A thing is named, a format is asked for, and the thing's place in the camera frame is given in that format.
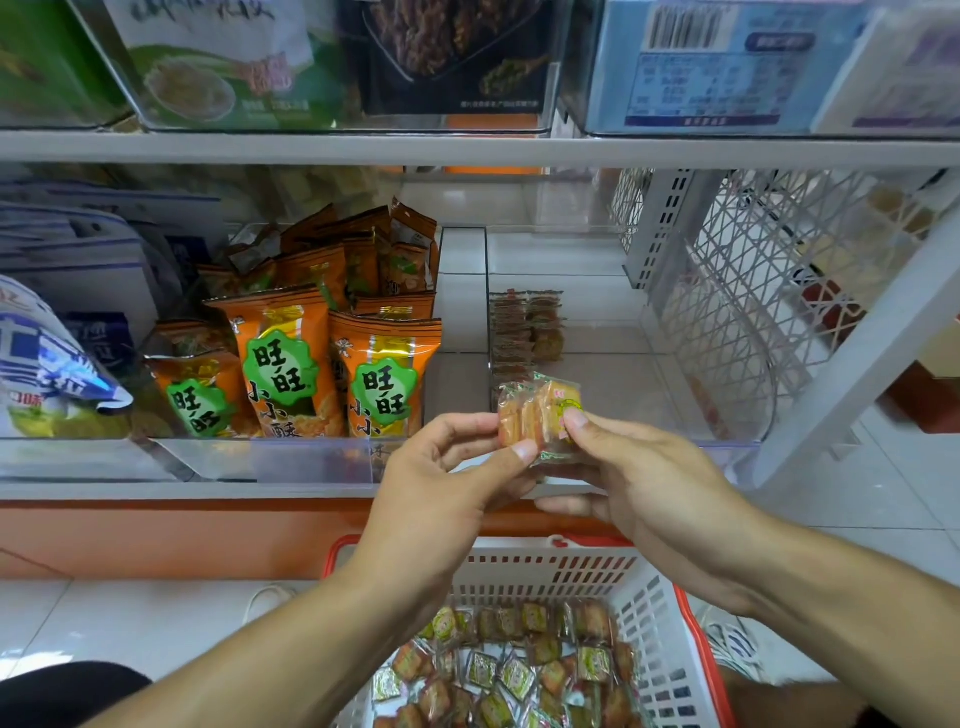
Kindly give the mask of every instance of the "white shelf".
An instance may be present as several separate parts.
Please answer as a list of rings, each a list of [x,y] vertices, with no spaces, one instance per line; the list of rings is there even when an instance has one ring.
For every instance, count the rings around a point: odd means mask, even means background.
[[[960,166],[960,140],[537,139],[423,134],[0,132],[0,161],[682,169]]]

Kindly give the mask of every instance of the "blue product box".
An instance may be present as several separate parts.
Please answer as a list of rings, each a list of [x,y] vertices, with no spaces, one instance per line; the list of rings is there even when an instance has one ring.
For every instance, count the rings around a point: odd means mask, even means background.
[[[869,12],[835,0],[609,0],[595,41],[580,41],[596,56],[591,72],[574,64],[571,106],[587,133],[808,133]]]

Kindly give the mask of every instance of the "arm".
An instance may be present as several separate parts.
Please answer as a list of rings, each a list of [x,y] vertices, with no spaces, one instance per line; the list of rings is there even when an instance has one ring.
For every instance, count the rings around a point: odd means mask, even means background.
[[[763,513],[681,437],[589,419],[564,412],[593,462],[555,474],[606,494],[541,509],[613,522],[675,583],[764,622],[902,728],[956,724],[960,590]]]
[[[326,726],[437,612],[484,513],[535,485],[530,441],[497,447],[496,415],[443,415],[395,452],[349,562],[86,728]]]

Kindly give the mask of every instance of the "hand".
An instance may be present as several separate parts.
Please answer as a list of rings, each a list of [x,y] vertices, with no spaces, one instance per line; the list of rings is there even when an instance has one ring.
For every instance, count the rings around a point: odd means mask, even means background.
[[[567,432],[590,465],[544,468],[585,480],[605,496],[540,498],[548,513],[612,522],[671,581],[728,612],[749,616],[738,583],[776,522],[741,496],[709,457],[683,437],[649,425],[564,412]]]
[[[533,490],[532,440],[498,449],[495,414],[441,415],[390,456],[370,519],[348,566],[373,579],[403,616],[408,639],[443,605],[484,514]],[[465,460],[482,465],[451,473]]]

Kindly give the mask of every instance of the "sneaker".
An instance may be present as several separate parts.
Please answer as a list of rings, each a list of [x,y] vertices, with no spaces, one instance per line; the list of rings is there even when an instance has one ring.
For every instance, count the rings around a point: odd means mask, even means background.
[[[708,607],[698,615],[698,621],[718,666],[731,669],[755,683],[767,682],[756,638],[743,619],[716,607]]]

